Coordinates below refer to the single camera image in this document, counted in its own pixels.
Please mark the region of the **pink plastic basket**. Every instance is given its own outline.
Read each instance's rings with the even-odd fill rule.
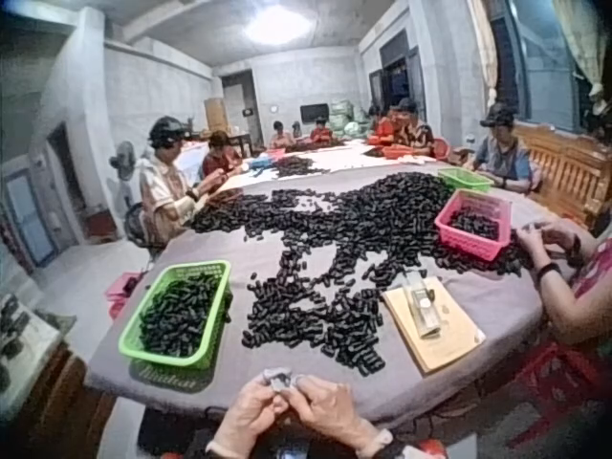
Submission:
[[[470,208],[472,211],[496,221],[499,224],[499,239],[492,241],[451,228],[448,225],[450,218],[457,210],[462,208]],[[508,201],[476,191],[457,189],[436,218],[436,226],[440,230],[440,239],[443,244],[471,253],[483,260],[493,261],[499,251],[510,244],[510,221],[511,203]]]

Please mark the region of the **wooden chair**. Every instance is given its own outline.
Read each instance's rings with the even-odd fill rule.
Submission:
[[[612,152],[583,136],[558,133],[551,126],[519,124],[515,133],[542,169],[542,185],[530,198],[587,229],[609,210]]]
[[[116,399],[85,387],[86,370],[61,343],[9,426],[13,456],[7,457],[97,457]]]

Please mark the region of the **ceiling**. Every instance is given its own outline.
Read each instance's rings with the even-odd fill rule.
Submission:
[[[43,0],[70,10],[92,6],[125,25],[167,0]],[[281,51],[357,45],[394,0],[209,0],[150,29],[147,35],[211,66]],[[257,45],[245,29],[257,13],[282,5],[313,23],[311,31],[283,46]]]
[[[42,0],[66,10],[79,11],[83,7],[93,7],[103,11],[111,21],[124,25],[144,12],[168,0]]]

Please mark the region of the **wooden sofa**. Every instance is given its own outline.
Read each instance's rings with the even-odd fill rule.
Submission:
[[[520,123],[515,133],[542,169],[542,185],[529,197],[591,230],[612,200],[612,149],[547,125]]]

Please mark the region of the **window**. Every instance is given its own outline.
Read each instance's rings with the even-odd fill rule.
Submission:
[[[316,105],[302,105],[299,107],[304,124],[314,123],[317,118],[325,118],[329,120],[329,105],[326,103],[318,103]]]
[[[572,58],[553,0],[488,3],[499,61],[498,99],[520,119],[580,131],[590,84]]]

